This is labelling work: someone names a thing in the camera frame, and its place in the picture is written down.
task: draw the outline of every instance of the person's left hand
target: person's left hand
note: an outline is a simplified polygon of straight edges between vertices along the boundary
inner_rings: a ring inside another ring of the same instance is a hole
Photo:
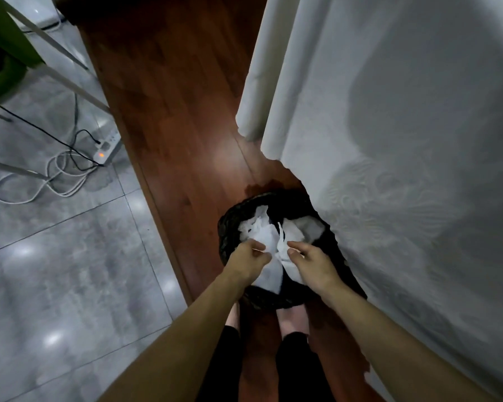
[[[240,243],[229,257],[224,271],[233,274],[242,288],[251,285],[272,259],[272,254],[261,252],[265,248],[264,244],[255,240]]]

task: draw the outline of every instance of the reddish-brown wooden floor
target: reddish-brown wooden floor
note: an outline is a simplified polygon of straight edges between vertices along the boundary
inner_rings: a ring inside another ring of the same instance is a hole
[[[235,124],[265,2],[145,0],[81,25],[188,301],[222,269],[220,216],[269,183],[300,186]],[[275,314],[242,314],[240,400],[277,400]],[[337,400],[380,400],[364,382],[367,363],[342,322],[319,302],[309,314],[310,343]]]

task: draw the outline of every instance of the white power strip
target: white power strip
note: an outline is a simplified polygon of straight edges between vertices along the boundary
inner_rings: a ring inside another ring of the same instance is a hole
[[[99,149],[93,155],[93,160],[101,165],[110,161],[121,147],[121,135],[114,127],[107,138],[101,139]]]

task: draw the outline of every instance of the black pants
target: black pants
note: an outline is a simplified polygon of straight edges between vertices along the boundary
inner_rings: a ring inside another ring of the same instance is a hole
[[[276,354],[276,367],[280,402],[335,401],[319,357],[309,348],[305,334],[285,336]],[[225,326],[196,401],[238,401],[241,371],[239,332]]]

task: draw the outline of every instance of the white tissue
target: white tissue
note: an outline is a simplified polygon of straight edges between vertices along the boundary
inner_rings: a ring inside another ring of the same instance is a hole
[[[255,216],[239,225],[240,240],[253,238],[267,248],[264,252],[272,254],[272,260],[265,265],[259,277],[252,285],[279,294],[283,280],[283,269],[288,277],[299,284],[304,284],[298,268],[288,257],[288,241],[305,241],[312,243],[325,230],[324,224],[315,217],[305,216],[295,220],[283,219],[278,224],[279,233],[267,215],[268,206],[255,209]]]

